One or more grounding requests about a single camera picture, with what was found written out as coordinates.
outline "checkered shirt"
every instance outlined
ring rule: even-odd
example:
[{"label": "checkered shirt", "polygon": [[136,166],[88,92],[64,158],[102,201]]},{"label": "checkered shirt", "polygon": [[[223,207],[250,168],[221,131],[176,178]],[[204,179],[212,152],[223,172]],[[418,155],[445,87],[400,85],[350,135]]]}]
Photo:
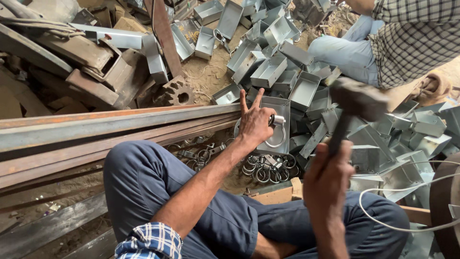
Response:
[{"label": "checkered shirt", "polygon": [[117,259],[181,259],[182,240],[169,226],[150,222],[134,228],[115,248]]},{"label": "checkered shirt", "polygon": [[376,0],[369,35],[382,88],[404,85],[460,54],[460,0]]}]

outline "navy blue trousers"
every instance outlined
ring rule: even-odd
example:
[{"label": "navy blue trousers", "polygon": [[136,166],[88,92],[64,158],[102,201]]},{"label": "navy blue trousers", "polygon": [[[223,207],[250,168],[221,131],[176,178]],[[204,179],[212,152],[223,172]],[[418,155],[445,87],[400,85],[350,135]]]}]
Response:
[{"label": "navy blue trousers", "polygon": [[[150,141],[116,145],[104,164],[109,216],[118,242],[136,226],[148,223],[195,172]],[[348,192],[343,212],[346,245],[351,258],[398,258],[408,234],[367,218],[358,192]],[[408,228],[405,212],[395,203],[366,193],[362,203],[378,220]],[[257,233],[299,247],[290,259],[317,258],[315,235],[302,200],[263,205],[248,197],[219,190],[193,230],[184,238],[184,258],[250,258]]]}]

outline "light blue jeans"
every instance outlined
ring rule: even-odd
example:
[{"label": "light blue jeans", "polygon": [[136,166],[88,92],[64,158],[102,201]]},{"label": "light blue jeans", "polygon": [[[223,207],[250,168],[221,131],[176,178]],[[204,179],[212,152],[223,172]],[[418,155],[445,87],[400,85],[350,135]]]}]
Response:
[{"label": "light blue jeans", "polygon": [[315,61],[338,66],[348,77],[379,87],[371,42],[365,38],[376,34],[383,24],[383,21],[361,15],[342,38],[319,37],[310,44],[308,53],[315,56]]}]

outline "hammer head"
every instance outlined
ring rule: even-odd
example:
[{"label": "hammer head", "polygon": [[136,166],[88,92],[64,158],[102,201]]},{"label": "hammer head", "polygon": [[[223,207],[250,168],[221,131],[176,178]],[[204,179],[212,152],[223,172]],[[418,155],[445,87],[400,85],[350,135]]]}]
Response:
[{"label": "hammer head", "polygon": [[329,92],[343,112],[369,122],[379,120],[387,112],[388,97],[372,85],[341,77],[330,86]]}]

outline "forearm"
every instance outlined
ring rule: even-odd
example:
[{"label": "forearm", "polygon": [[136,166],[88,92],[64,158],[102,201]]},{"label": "forearm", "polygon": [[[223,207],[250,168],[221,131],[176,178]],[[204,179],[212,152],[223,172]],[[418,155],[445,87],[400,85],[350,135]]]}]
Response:
[{"label": "forearm", "polygon": [[313,232],[320,259],[348,259],[345,226],[341,218],[312,219]]},{"label": "forearm", "polygon": [[357,13],[371,16],[375,0],[345,0],[345,2]]},{"label": "forearm", "polygon": [[185,238],[206,210],[230,170],[250,151],[244,141],[237,137],[218,157],[177,191],[151,221],[162,222]]}]

